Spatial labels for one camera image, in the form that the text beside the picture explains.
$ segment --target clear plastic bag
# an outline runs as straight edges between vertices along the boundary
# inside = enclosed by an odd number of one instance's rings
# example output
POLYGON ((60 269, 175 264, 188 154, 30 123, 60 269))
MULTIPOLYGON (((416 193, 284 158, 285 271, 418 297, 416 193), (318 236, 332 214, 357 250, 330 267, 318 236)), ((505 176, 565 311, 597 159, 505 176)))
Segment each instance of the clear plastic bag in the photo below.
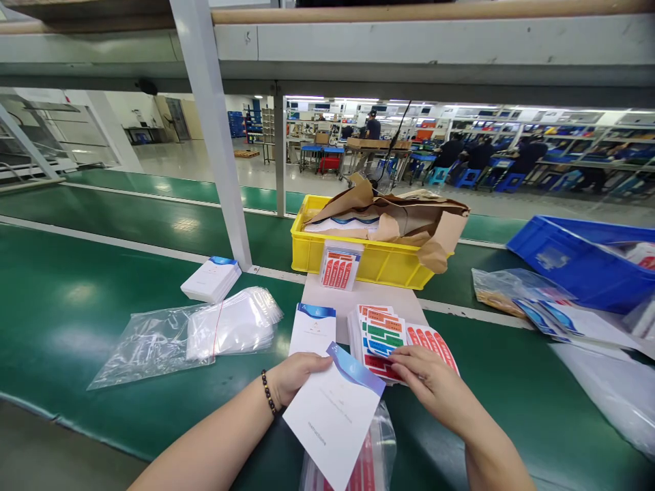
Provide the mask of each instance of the clear plastic bag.
POLYGON ((187 358, 266 350, 273 344, 282 315, 266 288, 246 288, 190 316, 187 358))
POLYGON ((610 424, 655 462, 655 370, 567 344, 551 348, 610 424))
POLYGON ((217 305, 133 314, 87 390, 211 365, 214 355, 265 350, 281 318, 270 292, 258 286, 217 305))
POLYGON ((473 286, 479 302, 516 317, 525 318, 512 299, 560 301, 575 296, 552 281, 526 269, 502 269, 488 273, 471 268, 473 286))
MULTIPOLYGON (((387 406, 384 401, 380 401, 355 463, 348 489, 388 490, 395 459, 396 434, 387 406)), ((328 491, 331 489, 332 487, 325 480, 314 461, 305 453, 300 475, 300 491, 328 491)))
POLYGON ((189 317, 206 304, 132 314, 114 353, 87 390, 211 365, 213 357, 187 360, 189 317))

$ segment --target cable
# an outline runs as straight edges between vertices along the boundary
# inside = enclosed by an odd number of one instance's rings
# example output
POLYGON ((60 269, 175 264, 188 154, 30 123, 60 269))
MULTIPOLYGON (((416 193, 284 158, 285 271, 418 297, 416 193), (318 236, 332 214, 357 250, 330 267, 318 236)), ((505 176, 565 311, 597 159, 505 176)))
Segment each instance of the cable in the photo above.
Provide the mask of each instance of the cable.
POLYGON ((16 169, 14 169, 13 167, 11 167, 11 166, 10 166, 9 164, 7 164, 6 162, 0 162, 0 165, 4 165, 4 166, 5 166, 6 168, 8 168, 11 172, 13 172, 14 175, 15 175, 16 177, 18 177, 18 180, 19 180, 19 181, 23 182, 23 178, 22 178, 20 175, 18 175, 18 173, 16 172, 16 169))
MULTIPOLYGON (((382 175, 380 176, 380 180, 382 179, 382 177, 384 177, 384 171, 387 169, 387 165, 389 164, 389 157, 391 156, 391 151, 396 146, 396 142, 398 141, 398 137, 401 134, 401 128, 403 126, 403 121, 405 120, 405 116, 407 115, 407 111, 409 110, 410 106, 411 106, 411 101, 409 101, 407 103, 407 107, 405 108, 405 112, 403 113, 403 117, 401 118, 401 123, 398 125, 398 129, 396 130, 396 134, 391 139, 391 142, 389 144, 389 150, 387 151, 387 155, 384 157, 384 165, 382 166, 382 175)), ((378 183, 379 182, 377 180, 373 179, 373 182, 371 184, 373 185, 374 190, 377 190, 378 183)))

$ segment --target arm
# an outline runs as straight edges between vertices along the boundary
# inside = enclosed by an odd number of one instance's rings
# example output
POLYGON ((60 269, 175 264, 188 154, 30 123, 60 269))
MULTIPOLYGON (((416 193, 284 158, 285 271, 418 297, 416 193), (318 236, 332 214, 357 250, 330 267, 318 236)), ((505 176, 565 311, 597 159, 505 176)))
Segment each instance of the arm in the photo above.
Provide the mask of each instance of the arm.
POLYGON ((464 440, 472 491, 536 491, 512 441, 439 355, 403 346, 389 359, 432 416, 464 440))
MULTIPOLYGON (((266 372, 271 399, 287 406, 313 372, 332 358, 296 353, 266 372)), ((157 457, 131 491, 227 490, 273 422, 261 377, 207 416, 157 457)))

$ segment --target brown paper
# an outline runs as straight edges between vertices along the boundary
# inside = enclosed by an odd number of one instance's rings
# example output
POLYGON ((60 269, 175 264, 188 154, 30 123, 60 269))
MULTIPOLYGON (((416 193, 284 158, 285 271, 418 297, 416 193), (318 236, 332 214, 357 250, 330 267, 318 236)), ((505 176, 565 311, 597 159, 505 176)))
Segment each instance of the brown paper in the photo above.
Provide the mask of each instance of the brown paper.
POLYGON ((373 211, 380 215, 375 232, 368 230, 331 229, 324 235, 367 239, 419 247, 419 262, 441 274, 448 268, 448 256, 455 251, 457 241, 471 213, 470 208, 455 200, 434 197, 431 199, 403 199, 393 195, 373 198, 371 184, 358 174, 352 181, 355 187, 335 196, 314 218, 305 224, 318 222, 348 211, 373 211))
POLYGON ((327 202, 318 215, 311 220, 307 220, 305 225, 324 220, 331 216, 339 215, 350 208, 365 208, 373 203, 373 187, 367 179, 363 179, 359 174, 353 174, 351 180, 355 187, 337 194, 327 202))

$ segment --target cardboard box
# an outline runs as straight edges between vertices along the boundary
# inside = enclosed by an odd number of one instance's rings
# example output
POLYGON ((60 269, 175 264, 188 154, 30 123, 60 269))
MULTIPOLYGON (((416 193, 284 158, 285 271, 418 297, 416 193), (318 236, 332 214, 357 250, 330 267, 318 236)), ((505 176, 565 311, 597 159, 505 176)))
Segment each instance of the cardboard box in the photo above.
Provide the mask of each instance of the cardboard box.
POLYGON ((330 143, 330 135, 328 133, 316 133, 314 135, 314 143, 318 145, 328 145, 330 143))
MULTIPOLYGON (((391 144, 391 140, 364 140, 363 138, 348 138, 348 145, 351 147, 357 148, 373 148, 373 149, 387 149, 391 144)), ((409 150, 411 148, 411 142, 408 141, 399 141, 396 142, 394 147, 398 150, 409 150)))

